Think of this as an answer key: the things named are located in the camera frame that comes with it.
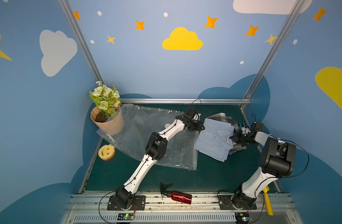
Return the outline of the clear plastic vacuum bag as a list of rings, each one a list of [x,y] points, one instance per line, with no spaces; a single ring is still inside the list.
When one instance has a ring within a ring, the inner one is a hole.
[[[152,108],[134,104],[121,106],[123,123],[117,125],[121,130],[112,134],[102,129],[97,134],[122,153],[141,161],[145,155],[146,145],[153,132],[160,132],[169,126],[182,111]],[[197,169],[198,154],[195,143],[198,132],[186,130],[176,134],[167,145],[165,156],[157,165],[187,170]]]

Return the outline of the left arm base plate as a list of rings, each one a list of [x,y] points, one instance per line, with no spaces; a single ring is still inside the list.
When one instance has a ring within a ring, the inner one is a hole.
[[[108,211],[143,211],[145,209],[146,204],[146,196],[133,196],[130,199],[126,201],[125,204],[121,203],[118,198],[113,195],[110,197],[108,204],[107,204],[107,210]]]

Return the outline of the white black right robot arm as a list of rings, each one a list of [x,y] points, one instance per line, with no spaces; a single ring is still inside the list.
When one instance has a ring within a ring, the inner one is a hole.
[[[243,127],[231,137],[233,142],[242,146],[263,146],[258,169],[232,196],[232,205],[237,210],[251,208],[264,188],[275,180],[290,176],[294,169],[296,146],[267,134],[263,128],[263,123],[254,122],[250,128]]]

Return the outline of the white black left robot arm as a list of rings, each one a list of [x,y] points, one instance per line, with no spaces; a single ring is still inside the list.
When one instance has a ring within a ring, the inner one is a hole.
[[[145,155],[140,164],[131,177],[115,192],[122,209],[131,207],[134,196],[144,177],[152,166],[165,156],[169,140],[183,130],[188,132],[204,130],[199,113],[192,107],[189,107],[185,113],[178,115],[164,130],[151,134],[145,147]]]

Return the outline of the light blue shirt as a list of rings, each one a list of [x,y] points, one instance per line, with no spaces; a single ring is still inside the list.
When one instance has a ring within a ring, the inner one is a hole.
[[[224,162],[229,151],[233,149],[234,126],[230,123],[213,119],[204,120],[205,130],[199,133],[195,149],[218,161]]]

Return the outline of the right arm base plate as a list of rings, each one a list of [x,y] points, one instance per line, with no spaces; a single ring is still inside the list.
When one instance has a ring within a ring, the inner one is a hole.
[[[235,199],[233,195],[218,195],[218,204],[221,210],[256,210],[255,198],[239,196]]]

